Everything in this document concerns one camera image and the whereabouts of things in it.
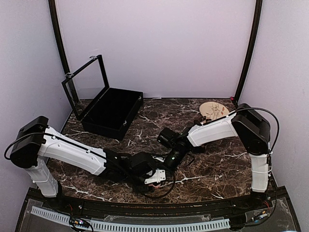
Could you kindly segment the pink teal patterned sock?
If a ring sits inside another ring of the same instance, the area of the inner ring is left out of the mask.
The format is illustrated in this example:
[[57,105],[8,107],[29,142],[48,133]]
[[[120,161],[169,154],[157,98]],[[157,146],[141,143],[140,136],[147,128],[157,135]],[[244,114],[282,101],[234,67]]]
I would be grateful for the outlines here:
[[149,184],[148,185],[149,187],[152,187],[152,188],[154,188],[154,189],[158,189],[158,188],[160,188],[161,187],[161,184],[154,184],[154,183],[151,183],[151,184]]

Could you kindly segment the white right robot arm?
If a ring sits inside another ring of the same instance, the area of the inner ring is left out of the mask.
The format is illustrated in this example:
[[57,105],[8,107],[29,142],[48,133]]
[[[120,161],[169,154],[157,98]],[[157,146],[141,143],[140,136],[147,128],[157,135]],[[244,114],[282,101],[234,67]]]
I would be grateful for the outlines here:
[[238,137],[251,159],[252,185],[254,192],[247,198],[246,205],[256,210],[265,202],[271,171],[271,154],[275,143],[270,141],[270,123],[259,111],[274,116],[272,112],[243,103],[231,113],[206,123],[198,122],[181,133],[164,128],[157,141],[170,149],[164,165],[175,171],[184,156],[195,148],[217,140]]

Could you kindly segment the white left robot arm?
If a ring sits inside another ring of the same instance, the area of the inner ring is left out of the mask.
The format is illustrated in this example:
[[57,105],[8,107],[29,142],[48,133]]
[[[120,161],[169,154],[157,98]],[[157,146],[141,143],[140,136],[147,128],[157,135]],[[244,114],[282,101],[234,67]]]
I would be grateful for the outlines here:
[[82,144],[59,133],[48,125],[48,118],[39,116],[19,130],[16,140],[4,151],[4,158],[26,170],[58,211],[68,207],[68,199],[61,195],[61,184],[50,173],[45,157],[76,166],[104,180],[130,183],[142,195],[168,179],[176,181],[174,172],[152,154],[140,152],[131,156]]

